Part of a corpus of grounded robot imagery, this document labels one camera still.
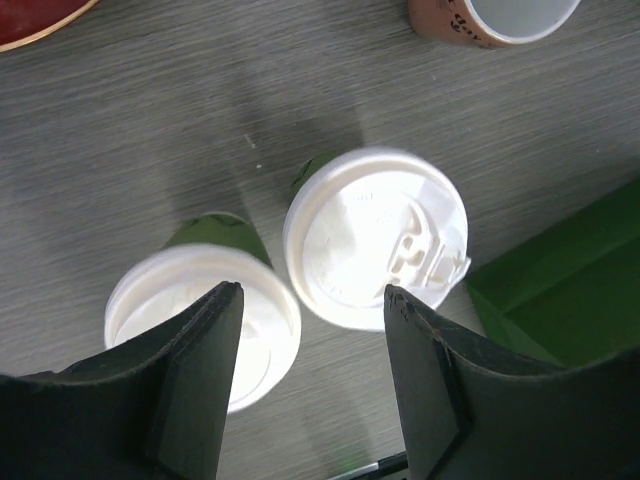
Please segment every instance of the green box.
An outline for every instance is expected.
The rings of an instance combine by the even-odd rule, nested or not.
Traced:
[[[640,344],[640,178],[482,266],[467,285],[487,336],[580,366]]]

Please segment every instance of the paper cup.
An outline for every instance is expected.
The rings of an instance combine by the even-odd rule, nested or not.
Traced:
[[[469,268],[462,199],[415,155],[383,147],[325,154],[292,188],[287,268],[300,299],[328,322],[382,331],[387,284],[437,308]]]
[[[476,47],[508,47],[555,32],[580,0],[409,0],[421,36]]]
[[[300,346],[298,303],[275,275],[255,229],[211,214],[178,230],[167,247],[133,267],[105,312],[107,348],[174,317],[222,281],[239,282],[244,315],[228,411],[264,397],[291,368]]]

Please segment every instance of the wood grain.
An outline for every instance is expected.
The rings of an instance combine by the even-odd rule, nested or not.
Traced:
[[[0,370],[100,351],[120,276],[212,209],[254,221],[284,276],[286,186],[329,149],[433,162],[491,260],[640,174],[639,22],[633,0],[584,0],[545,41],[477,51],[418,38],[399,0],[103,0],[1,55]],[[442,312],[477,328],[463,288]],[[402,449],[384,337],[305,312],[291,373],[228,419],[218,478]]]

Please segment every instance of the lid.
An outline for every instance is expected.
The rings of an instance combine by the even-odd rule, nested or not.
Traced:
[[[302,186],[287,214],[285,258],[293,286],[336,325],[384,330],[387,284],[437,308],[466,274],[462,199],[433,165],[402,150],[337,157]]]
[[[182,245],[135,266],[107,303],[107,348],[174,317],[222,281],[239,282],[244,290],[229,412],[255,403],[291,368],[300,345],[301,322],[293,294],[271,269],[243,251]]]

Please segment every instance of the white speck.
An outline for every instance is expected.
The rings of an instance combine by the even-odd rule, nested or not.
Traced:
[[[247,141],[247,143],[249,144],[249,146],[250,146],[252,149],[254,149],[254,150],[255,150],[255,149],[256,149],[256,144],[255,144],[255,143],[253,143],[253,142],[251,141],[251,138],[249,137],[249,135],[245,133],[243,136],[244,136],[244,139],[245,139],[245,140]]]

